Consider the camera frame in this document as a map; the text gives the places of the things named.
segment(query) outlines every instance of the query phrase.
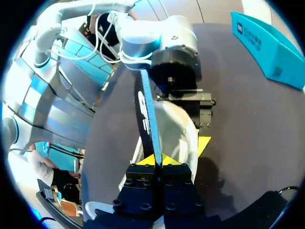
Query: yellow tag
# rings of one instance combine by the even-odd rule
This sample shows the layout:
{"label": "yellow tag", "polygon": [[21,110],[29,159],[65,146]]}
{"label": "yellow tag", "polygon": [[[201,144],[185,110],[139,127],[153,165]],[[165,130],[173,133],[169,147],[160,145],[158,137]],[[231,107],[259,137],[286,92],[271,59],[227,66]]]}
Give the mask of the yellow tag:
{"label": "yellow tag", "polygon": [[198,138],[198,157],[202,154],[206,146],[208,145],[211,137],[199,137]]}

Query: white wall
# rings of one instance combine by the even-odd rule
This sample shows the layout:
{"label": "white wall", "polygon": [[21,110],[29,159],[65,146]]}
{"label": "white wall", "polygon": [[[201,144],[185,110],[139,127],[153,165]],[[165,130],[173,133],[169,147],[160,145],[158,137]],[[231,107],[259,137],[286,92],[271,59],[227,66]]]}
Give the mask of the white wall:
{"label": "white wall", "polygon": [[242,0],[244,14],[272,24],[269,4],[265,0]]}

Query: white cloth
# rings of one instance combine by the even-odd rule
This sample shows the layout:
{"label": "white cloth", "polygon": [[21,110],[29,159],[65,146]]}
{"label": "white cloth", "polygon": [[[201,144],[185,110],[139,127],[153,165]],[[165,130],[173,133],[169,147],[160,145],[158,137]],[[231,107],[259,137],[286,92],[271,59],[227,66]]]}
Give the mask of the white cloth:
{"label": "white cloth", "polygon": [[37,150],[28,153],[28,162],[37,178],[42,180],[46,185],[51,186],[54,171],[44,163],[44,160],[45,158]]}

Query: logo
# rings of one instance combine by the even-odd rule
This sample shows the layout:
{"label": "logo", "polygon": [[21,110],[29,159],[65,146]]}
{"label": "logo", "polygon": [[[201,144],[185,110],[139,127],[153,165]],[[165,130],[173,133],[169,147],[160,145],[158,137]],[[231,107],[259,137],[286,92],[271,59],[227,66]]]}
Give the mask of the logo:
{"label": "logo", "polygon": [[141,91],[138,92],[138,98],[139,98],[140,110],[141,110],[142,115],[144,116],[144,119],[142,120],[143,127],[144,127],[144,130],[146,130],[147,134],[150,135],[145,97]]}
{"label": "logo", "polygon": [[237,31],[242,35],[243,34],[243,25],[241,23],[237,23]]}

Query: black strap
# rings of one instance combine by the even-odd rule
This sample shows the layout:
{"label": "black strap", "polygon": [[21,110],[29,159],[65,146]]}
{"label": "black strap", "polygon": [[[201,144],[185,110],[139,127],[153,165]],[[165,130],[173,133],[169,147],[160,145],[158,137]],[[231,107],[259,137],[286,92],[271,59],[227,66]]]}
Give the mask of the black strap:
{"label": "black strap", "polygon": [[140,72],[136,74],[136,80],[134,84],[134,103],[139,134],[142,140],[144,158],[147,158],[154,154],[154,150],[151,136],[148,134],[150,132],[150,127]]}

